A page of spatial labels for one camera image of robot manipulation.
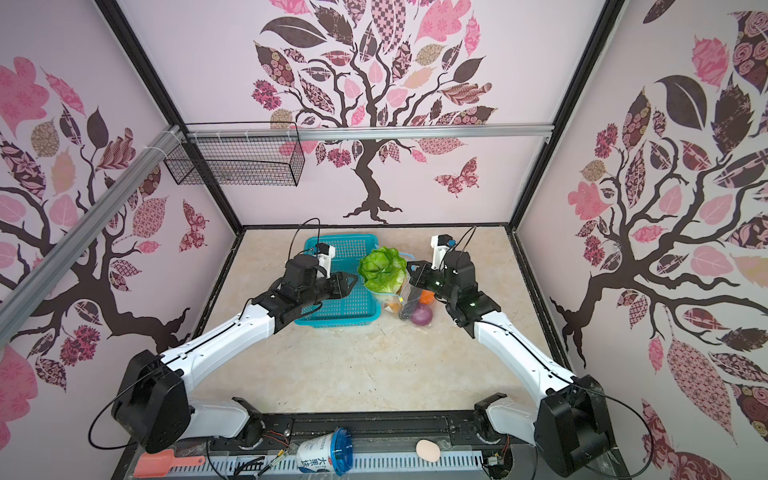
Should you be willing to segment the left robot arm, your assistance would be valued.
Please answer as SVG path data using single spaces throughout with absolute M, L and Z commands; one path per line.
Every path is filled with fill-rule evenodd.
M 255 343 L 331 300 L 349 296 L 359 278 L 334 272 L 328 254 L 299 254 L 268 290 L 210 332 L 161 354 L 142 351 L 129 362 L 111 405 L 112 418 L 147 453 L 179 440 L 221 438 L 241 449 L 256 447 L 265 426 L 246 400 L 205 402 L 192 393 L 215 370 Z

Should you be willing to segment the clear zip top bag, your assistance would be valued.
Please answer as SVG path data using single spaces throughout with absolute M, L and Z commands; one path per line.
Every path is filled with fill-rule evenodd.
M 400 255 L 406 259 L 406 261 L 413 261 L 415 258 L 407 253 L 400 252 Z M 373 298 L 380 304 L 380 306 L 387 312 L 390 312 L 386 308 L 386 302 L 391 299 L 392 297 L 400 297 L 403 301 L 403 307 L 399 314 L 393 314 L 397 316 L 402 321 L 410 322 L 410 316 L 414 310 L 414 308 L 420 303 L 419 298 L 423 291 L 423 289 L 412 287 L 409 284 L 409 275 L 407 272 L 406 280 L 404 281 L 402 287 L 400 290 L 395 294 L 378 294 L 373 293 L 370 290 L 366 289 L 368 292 L 370 292 L 373 295 Z

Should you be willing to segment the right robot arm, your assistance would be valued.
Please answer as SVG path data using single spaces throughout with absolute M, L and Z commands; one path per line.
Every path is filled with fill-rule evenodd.
M 536 448 L 559 476 L 589 466 L 616 446 L 607 398 L 591 376 L 576 376 L 523 335 L 501 306 L 479 289 L 468 254 L 445 251 L 435 263 L 409 261 L 409 284 L 430 291 L 454 323 L 494 353 L 517 377 L 535 405 L 507 397 L 484 407 L 491 429 Z

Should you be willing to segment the teal plastic basket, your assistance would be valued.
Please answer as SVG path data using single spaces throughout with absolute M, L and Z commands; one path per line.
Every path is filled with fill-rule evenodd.
M 332 272 L 357 274 L 360 261 L 378 247 L 378 238 L 372 234 L 337 234 L 312 237 L 304 248 L 314 248 L 317 243 L 335 248 L 331 262 Z M 319 311 L 295 321 L 297 325 L 313 328 L 362 326 L 374 322 L 381 314 L 381 307 L 373 295 L 359 280 L 352 292 L 340 300 L 327 300 Z

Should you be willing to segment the napa cabbage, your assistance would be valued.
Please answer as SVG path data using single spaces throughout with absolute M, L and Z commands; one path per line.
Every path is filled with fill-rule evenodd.
M 381 246 L 359 261 L 358 274 L 371 292 L 395 294 L 406 280 L 407 261 L 397 249 Z

